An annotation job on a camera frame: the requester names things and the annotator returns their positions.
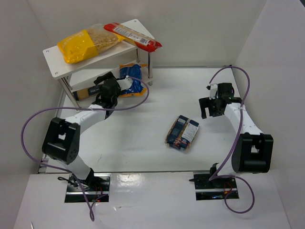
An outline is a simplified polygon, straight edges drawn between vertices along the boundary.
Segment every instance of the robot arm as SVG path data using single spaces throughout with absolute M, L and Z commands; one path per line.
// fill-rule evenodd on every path
M 240 123 L 241 98 L 234 97 L 234 88 L 231 83 L 211 84 L 208 87 L 210 96 L 199 99 L 202 119 L 206 118 L 207 108 L 209 116 L 217 117 L 225 115 L 238 131 Z M 249 114 L 243 109 L 243 125 L 237 145 L 221 173 L 266 173 L 269 171 L 273 138 L 264 134 L 252 121 Z M 214 164 L 211 174 L 216 171 L 219 164 Z
M 130 88 L 132 79 L 106 79 L 101 85 L 101 93 L 89 106 L 94 108 L 114 108 L 122 91 Z M 88 167 L 79 156 L 80 135 L 92 125 L 105 120 L 112 111 L 82 111 L 66 119 L 55 117 L 51 120 L 42 151 L 50 158 L 57 160 L 66 169 L 74 173 L 81 182 L 94 187 L 99 182 L 94 177 L 94 171 Z

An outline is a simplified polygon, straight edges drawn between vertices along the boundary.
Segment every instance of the snack bar package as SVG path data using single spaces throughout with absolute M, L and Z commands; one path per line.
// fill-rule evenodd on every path
M 99 55 L 122 40 L 122 36 L 96 24 L 63 39 L 57 46 L 66 63 L 77 63 Z
M 182 115 L 179 116 L 168 132 L 165 143 L 175 149 L 188 149 L 197 133 L 198 126 L 198 122 Z
M 128 75 L 141 80 L 142 79 L 141 68 L 146 66 L 147 64 L 135 64 L 135 63 L 126 64 L 126 65 L 120 64 L 120 79 L 125 79 L 125 77 Z M 122 95 L 120 95 L 120 97 L 129 97 L 133 95 L 141 96 L 146 91 L 147 89 L 141 85 L 140 81 L 133 80 L 132 86 L 129 89 L 125 90 L 125 92 L 123 92 Z
M 153 38 L 147 37 L 142 33 L 129 29 L 116 22 L 104 25 L 104 29 L 123 36 L 126 38 L 127 42 L 147 52 L 154 52 L 156 49 L 162 47 L 162 45 Z

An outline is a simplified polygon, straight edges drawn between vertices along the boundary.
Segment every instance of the red snack package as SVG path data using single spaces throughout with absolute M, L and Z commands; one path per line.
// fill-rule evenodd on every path
M 154 52 L 156 49 L 162 47 L 156 40 L 116 22 L 104 25 L 104 29 L 121 35 L 126 38 L 127 42 L 147 52 Z

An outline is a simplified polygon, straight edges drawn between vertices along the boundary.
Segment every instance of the white floor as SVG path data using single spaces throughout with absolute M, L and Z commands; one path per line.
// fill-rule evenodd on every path
M 222 162 L 234 141 L 234 129 L 224 116 L 203 120 L 198 103 L 198 99 L 209 96 L 206 86 L 217 70 L 154 69 L 148 100 L 130 111 L 114 112 L 107 120 L 85 131 L 81 135 L 79 155 L 95 172 L 208 170 L 213 163 Z M 78 77 L 72 77 L 71 85 L 73 81 L 80 82 Z M 233 83 L 235 96 L 239 96 L 231 69 L 220 72 L 214 82 Z M 88 106 L 93 100 L 86 99 L 81 105 Z M 127 107 L 140 100 L 142 97 L 121 98 L 118 107 Z M 68 98 L 64 106 L 72 106 Z M 64 110 L 61 117 L 73 114 L 75 111 Z M 195 140 L 186 152 L 169 148 L 164 143 L 179 115 L 200 124 Z M 49 163 L 60 166 L 53 160 Z M 46 172 L 58 170 L 47 168 Z
M 242 175 L 255 193 L 253 209 L 230 212 L 223 200 L 196 201 L 192 172 L 112 174 L 108 203 L 64 203 L 67 182 L 58 174 L 31 175 L 14 229 L 289 229 L 273 176 Z M 235 210 L 251 205 L 248 187 L 237 180 L 240 199 L 228 200 Z

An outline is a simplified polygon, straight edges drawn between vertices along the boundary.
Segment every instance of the blue snack package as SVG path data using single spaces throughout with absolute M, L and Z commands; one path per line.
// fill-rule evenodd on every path
M 125 79 L 126 76 L 131 76 L 137 79 L 142 79 L 142 72 L 141 67 L 146 66 L 146 64 L 139 65 L 139 64 L 127 64 L 127 65 L 120 65 L 120 79 Z M 146 88 L 141 85 L 141 82 L 133 80 L 131 87 L 125 90 L 120 97 L 128 97 L 128 96 L 140 96 L 146 92 Z
M 188 149 L 197 133 L 198 126 L 198 122 L 180 115 L 168 132 L 165 143 L 179 150 Z

